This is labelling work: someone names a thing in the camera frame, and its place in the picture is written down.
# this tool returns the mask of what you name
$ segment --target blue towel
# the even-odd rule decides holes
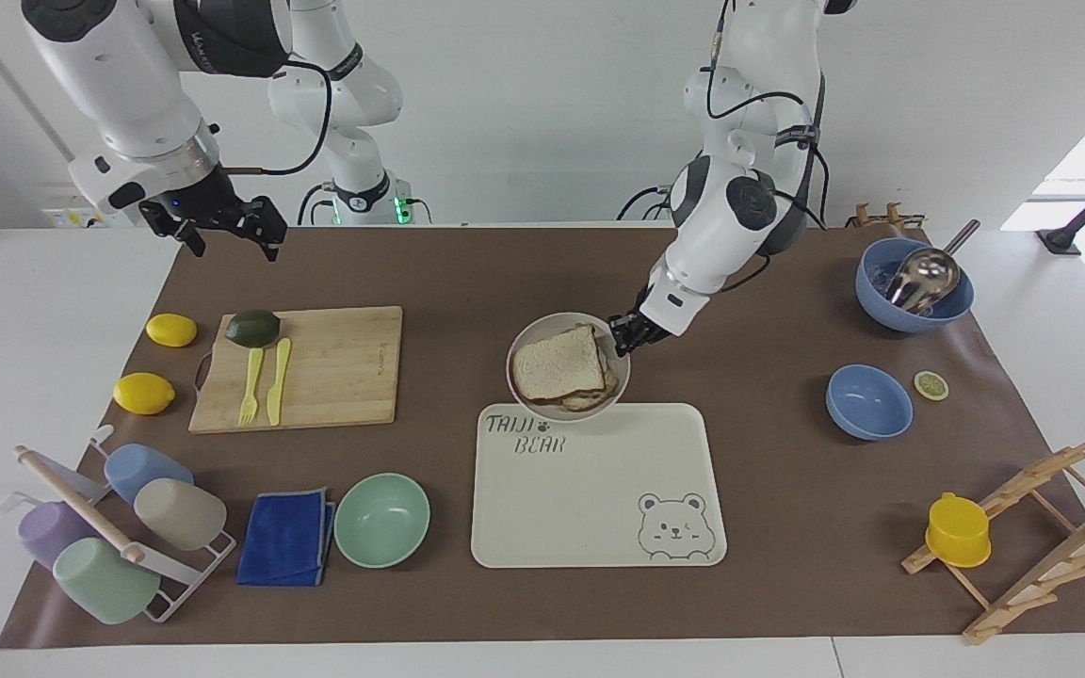
[[[258,495],[241,547],[242,587],[318,587],[335,506],[326,489]]]

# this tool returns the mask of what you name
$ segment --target yellow cup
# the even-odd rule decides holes
[[[978,567],[991,558],[991,520],[981,506],[945,492],[927,514],[927,548],[954,567]]]

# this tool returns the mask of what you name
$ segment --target bread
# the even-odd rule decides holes
[[[602,357],[593,328],[586,324],[522,346],[513,354],[511,372],[518,394],[534,404],[605,391]]]
[[[617,389],[617,378],[609,369],[605,370],[605,389],[590,392],[588,395],[567,396],[563,399],[563,409],[569,411],[589,411],[599,404],[605,402]]]

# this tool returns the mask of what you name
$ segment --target metal ladle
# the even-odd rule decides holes
[[[948,296],[960,282],[960,266],[953,253],[960,250],[981,226],[978,219],[970,219],[944,250],[923,247],[907,254],[886,287],[886,299],[904,311],[918,315]]]

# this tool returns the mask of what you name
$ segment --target brown paper mat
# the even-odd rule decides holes
[[[233,557],[165,625],[99,625],[34,567],[0,648],[960,634],[981,612],[974,601],[943,567],[911,576],[899,561],[922,545],[942,490],[982,498],[1050,450],[972,318],[905,336],[861,311],[856,260],[891,234],[810,232],[707,306],[684,338],[636,354],[626,402],[693,404],[705,415],[731,538],[720,565],[542,571],[471,559],[476,418],[510,400],[505,351],[522,327],[561,310],[627,310],[672,232],[294,229],[273,266],[253,245],[207,235],[206,258],[178,254],[154,310],[189,315],[202,338],[184,350],[142,338],[128,360],[128,372],[166,374],[180,396],[155,418],[112,405],[108,447],[145,443],[183,462],[228,502],[239,538],[259,492],[329,485],[336,499],[367,475],[406,473],[430,494],[430,536],[391,571],[362,571],[333,546],[318,589],[238,587]],[[187,432],[195,367],[220,315],[367,305],[404,306],[395,424]],[[896,440],[853,440],[831,423],[824,394],[831,372],[855,361],[904,383],[935,370],[953,395],[912,396],[916,423]],[[81,470],[102,477],[98,455]],[[1064,482],[1044,495],[1085,519]],[[119,499],[103,510],[150,538]],[[1062,536],[1022,503],[995,521],[994,558],[970,576],[998,596]],[[1085,579],[1010,630],[1085,631]]]

